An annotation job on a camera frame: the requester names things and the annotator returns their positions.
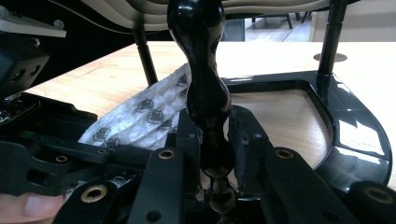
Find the wooden table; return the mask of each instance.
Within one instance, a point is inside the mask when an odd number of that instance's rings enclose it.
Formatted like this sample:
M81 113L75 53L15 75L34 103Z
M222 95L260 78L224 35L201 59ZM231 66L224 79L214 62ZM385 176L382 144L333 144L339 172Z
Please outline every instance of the wooden table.
M187 61L174 42L150 42L149 47L159 80ZM321 43L221 42L217 51L219 75L241 77L316 70L318 62L313 56L320 52ZM396 117L391 110L396 104L392 97L396 75L392 54L396 43L340 43L338 52L345 54L347 60L337 63L334 73L375 114L390 144L396 146ZM72 103L100 118L146 87L137 48L132 45L28 92ZM233 96L233 103L258 113L274 145L296 149L311 166L318 164L326 154L329 138L307 96L299 91L265 93L260 96L261 106L254 104L253 97ZM396 189L394 170L389 186Z

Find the brass grommet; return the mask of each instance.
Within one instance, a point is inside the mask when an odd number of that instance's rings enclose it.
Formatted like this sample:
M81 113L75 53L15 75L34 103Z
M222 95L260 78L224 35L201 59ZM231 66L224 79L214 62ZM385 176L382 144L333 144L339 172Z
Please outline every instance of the brass grommet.
M57 162L67 162L69 159L66 156L57 156L55 160Z
M166 149L158 155L163 160L169 160L175 157L175 152L169 149Z
M378 203L384 203L384 204L394 203L393 197L382 189L367 187L363 190L363 192L367 195L367 197Z
M98 153L103 155L103 154L106 154L107 151L104 148L100 148L100 149L98 149Z
M275 154L281 158L281 159L285 159L285 160L289 160L292 159L294 157L294 154L285 150L285 149L277 149L275 151Z
M84 203L96 203L103 199L107 194L107 188L104 185L94 185L85 189L81 195L81 200Z

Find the black plastic frame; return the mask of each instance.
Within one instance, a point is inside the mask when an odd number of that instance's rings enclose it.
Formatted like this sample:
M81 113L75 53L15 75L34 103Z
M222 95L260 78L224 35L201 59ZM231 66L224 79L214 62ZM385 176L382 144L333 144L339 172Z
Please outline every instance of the black plastic frame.
M318 174L342 191L349 191L354 182L362 180L388 184L392 167L388 137L370 110L336 75L306 71L223 81L230 93L305 91L331 138L326 158L316 167Z

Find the wooden floor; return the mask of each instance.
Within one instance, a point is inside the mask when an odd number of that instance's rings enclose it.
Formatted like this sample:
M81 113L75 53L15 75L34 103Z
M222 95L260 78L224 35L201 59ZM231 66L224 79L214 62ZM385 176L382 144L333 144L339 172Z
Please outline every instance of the wooden floor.
M265 42L309 42L311 30L311 17L307 17L304 23L297 21L294 13L290 13L292 29L289 28L285 18L257 18L245 19L246 41Z

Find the white wall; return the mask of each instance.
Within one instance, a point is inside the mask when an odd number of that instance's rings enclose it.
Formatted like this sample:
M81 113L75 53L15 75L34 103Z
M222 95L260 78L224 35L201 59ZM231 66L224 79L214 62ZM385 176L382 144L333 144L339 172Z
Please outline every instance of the white wall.
M311 40L322 42L328 12L313 14ZM340 41L395 42L396 0L360 0L346 9Z

